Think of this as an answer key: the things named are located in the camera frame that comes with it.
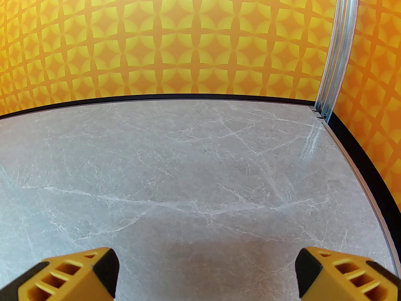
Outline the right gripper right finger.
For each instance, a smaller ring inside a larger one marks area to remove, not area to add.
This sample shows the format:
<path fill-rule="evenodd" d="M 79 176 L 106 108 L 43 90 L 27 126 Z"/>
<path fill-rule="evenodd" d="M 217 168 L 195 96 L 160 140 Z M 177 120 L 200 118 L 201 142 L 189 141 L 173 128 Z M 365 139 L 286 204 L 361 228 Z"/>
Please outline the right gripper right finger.
<path fill-rule="evenodd" d="M 301 301 L 401 301 L 401 279 L 367 257 L 307 247 L 295 273 Z"/>

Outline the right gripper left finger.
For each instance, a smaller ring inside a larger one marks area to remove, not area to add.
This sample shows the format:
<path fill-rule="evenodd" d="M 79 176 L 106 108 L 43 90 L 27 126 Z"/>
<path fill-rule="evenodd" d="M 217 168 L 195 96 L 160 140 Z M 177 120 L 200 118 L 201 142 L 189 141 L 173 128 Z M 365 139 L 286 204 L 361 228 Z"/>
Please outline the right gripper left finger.
<path fill-rule="evenodd" d="M 114 301 L 119 259 L 100 247 L 42 260 L 0 289 L 0 301 Z"/>

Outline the black table border strip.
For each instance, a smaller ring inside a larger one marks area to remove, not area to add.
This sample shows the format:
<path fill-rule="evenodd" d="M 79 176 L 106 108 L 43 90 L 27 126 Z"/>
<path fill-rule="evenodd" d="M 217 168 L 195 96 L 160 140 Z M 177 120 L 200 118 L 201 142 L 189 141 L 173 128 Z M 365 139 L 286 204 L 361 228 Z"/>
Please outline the black table border strip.
<path fill-rule="evenodd" d="M 153 101 L 153 100 L 189 100 L 189 99 L 216 99 L 227 101 L 249 101 L 249 102 L 269 102 L 282 103 L 297 106 L 315 106 L 314 101 L 294 98 L 280 98 L 268 96 L 247 96 L 247 95 L 230 95 L 230 94 L 149 94 L 149 95 L 125 95 L 125 96 L 110 96 L 101 98 L 81 99 L 75 101 L 67 101 L 54 103 L 49 105 L 37 106 L 29 109 L 19 109 L 16 112 L 8 112 L 0 114 L 0 119 L 21 116 L 34 112 L 46 111 L 50 109 L 60 109 L 73 106 L 86 106 L 110 102 L 129 102 L 129 101 Z M 390 209 L 401 212 L 401 203 L 396 203 L 391 195 L 390 190 L 380 176 L 371 159 L 365 153 L 364 149 L 352 135 L 352 133 L 343 124 L 341 119 L 335 114 L 332 114 L 329 119 L 328 126 L 334 132 L 334 135 L 344 147 L 346 153 L 350 156 L 358 171 L 368 185 L 372 195 L 381 209 L 389 211 Z"/>

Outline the aluminium table side rail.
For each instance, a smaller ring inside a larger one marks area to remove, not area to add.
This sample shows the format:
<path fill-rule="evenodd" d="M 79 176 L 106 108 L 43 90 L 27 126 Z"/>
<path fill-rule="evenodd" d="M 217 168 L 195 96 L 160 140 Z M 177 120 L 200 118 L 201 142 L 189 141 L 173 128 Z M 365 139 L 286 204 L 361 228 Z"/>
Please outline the aluminium table side rail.
<path fill-rule="evenodd" d="M 401 211 L 371 159 L 342 121 L 335 114 L 326 121 L 317 109 L 313 106 L 311 109 L 347 159 L 364 190 L 385 236 L 395 273 L 401 278 Z"/>

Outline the aluminium frame post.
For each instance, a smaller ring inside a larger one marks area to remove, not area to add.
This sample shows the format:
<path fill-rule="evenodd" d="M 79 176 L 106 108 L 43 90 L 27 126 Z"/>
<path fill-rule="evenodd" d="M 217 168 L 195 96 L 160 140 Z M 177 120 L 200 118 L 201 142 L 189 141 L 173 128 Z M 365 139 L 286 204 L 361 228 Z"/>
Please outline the aluminium frame post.
<path fill-rule="evenodd" d="M 315 109 L 329 122 L 345 77 L 357 21 L 359 0 L 336 0 L 329 51 Z"/>

